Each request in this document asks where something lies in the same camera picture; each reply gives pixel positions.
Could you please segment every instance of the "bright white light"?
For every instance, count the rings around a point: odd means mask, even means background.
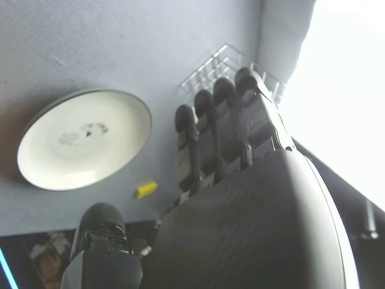
[[[5,256],[4,254],[2,253],[2,250],[0,248],[0,264],[1,264],[1,267],[8,279],[8,283],[10,284],[11,288],[12,289],[18,289],[17,285],[16,285],[16,281],[14,280],[13,278],[13,275],[12,275],[12,272],[7,264],[7,260],[5,260]]]
[[[318,0],[280,106],[301,144],[385,210],[385,2]]]

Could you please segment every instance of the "yellow block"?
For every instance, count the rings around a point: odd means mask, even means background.
[[[142,197],[146,197],[149,194],[152,194],[158,188],[158,184],[156,182],[149,182],[146,185],[142,185],[137,188],[136,197],[141,199]]]

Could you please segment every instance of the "dish rack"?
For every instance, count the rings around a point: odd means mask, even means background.
[[[228,44],[223,45],[186,78],[179,86],[178,94],[184,99],[184,103],[193,104],[194,97],[199,90],[212,91],[215,81],[221,77],[233,81],[236,72],[242,67],[249,67],[259,74],[271,93],[271,99],[278,106],[286,86],[242,52]]]

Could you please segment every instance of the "yellow object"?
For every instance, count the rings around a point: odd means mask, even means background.
[[[146,185],[142,185],[137,188],[136,197],[141,199],[142,197],[146,197],[149,194],[152,194],[158,188],[158,184],[156,182],[149,182]]]

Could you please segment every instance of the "robotic hand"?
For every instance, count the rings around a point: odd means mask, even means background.
[[[142,275],[118,210],[105,203],[93,205],[76,230],[61,289],[137,289]]]

